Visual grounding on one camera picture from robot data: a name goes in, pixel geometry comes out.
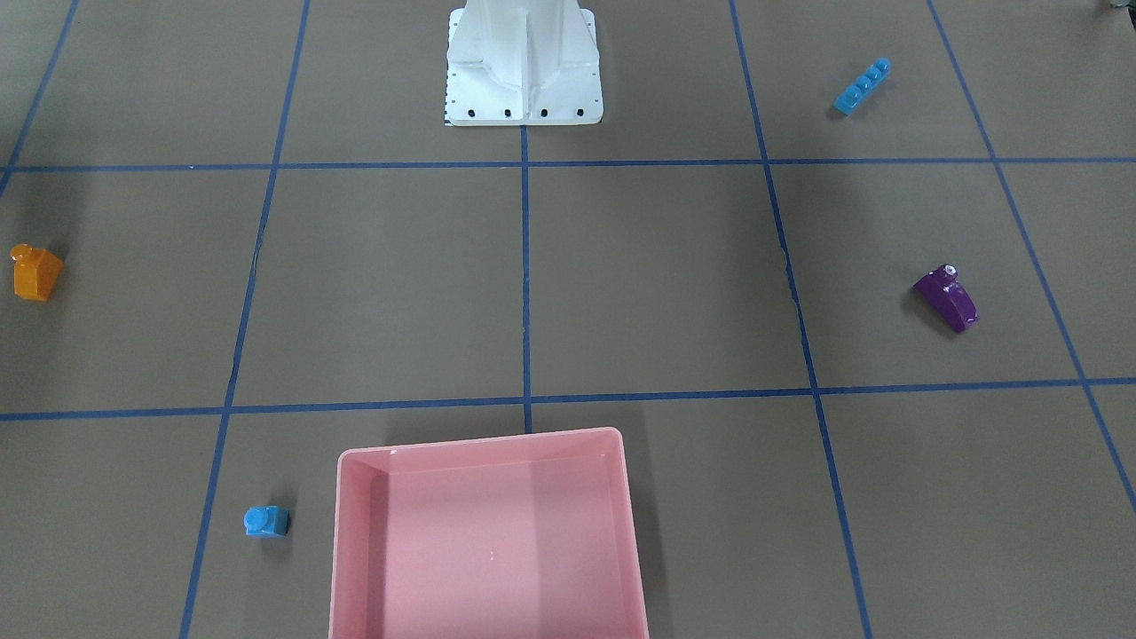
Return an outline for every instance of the pink plastic bin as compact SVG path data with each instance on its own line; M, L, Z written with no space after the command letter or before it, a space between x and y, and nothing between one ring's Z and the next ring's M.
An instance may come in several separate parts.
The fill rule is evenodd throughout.
M646 639L619 431L340 456L331 639Z

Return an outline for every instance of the long blue lego brick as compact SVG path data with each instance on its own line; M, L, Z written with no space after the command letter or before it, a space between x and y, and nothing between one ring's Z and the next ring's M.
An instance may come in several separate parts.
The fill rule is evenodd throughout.
M880 58L876 60L876 64L868 67L868 70L863 72L863 75L855 78L855 82L850 84L847 89L841 93L840 98L833 102L836 110L844 115L850 115L852 111L860 106L861 102L871 96L871 92L876 90L877 86L887 80L887 76L892 73L892 61L887 58Z

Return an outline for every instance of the blue lego brick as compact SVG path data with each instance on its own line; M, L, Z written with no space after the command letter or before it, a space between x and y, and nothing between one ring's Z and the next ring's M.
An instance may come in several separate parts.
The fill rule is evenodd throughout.
M287 524L287 508L279 506L253 506L244 514L244 534L249 537L284 537Z
M892 73L892 61L887 58L880 58L876 60L876 64L868 67L868 70L863 72L863 75L855 78L855 82L850 84L847 89L841 93L840 98L833 102L836 110L844 115L850 115L860 106L861 102L871 96L871 92L876 90L877 86L887 80L887 76Z

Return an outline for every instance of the white plastic bracket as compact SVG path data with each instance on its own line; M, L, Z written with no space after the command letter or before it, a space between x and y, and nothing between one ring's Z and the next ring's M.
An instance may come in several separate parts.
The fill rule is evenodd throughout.
M576 0L468 0L450 14L445 123L595 124L595 16Z

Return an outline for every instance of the orange block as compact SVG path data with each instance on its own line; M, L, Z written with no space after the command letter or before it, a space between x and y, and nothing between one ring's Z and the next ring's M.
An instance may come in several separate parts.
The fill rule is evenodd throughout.
M16 294L24 299L48 301L59 272L64 269L64 260L28 244L12 247L11 258L16 260Z

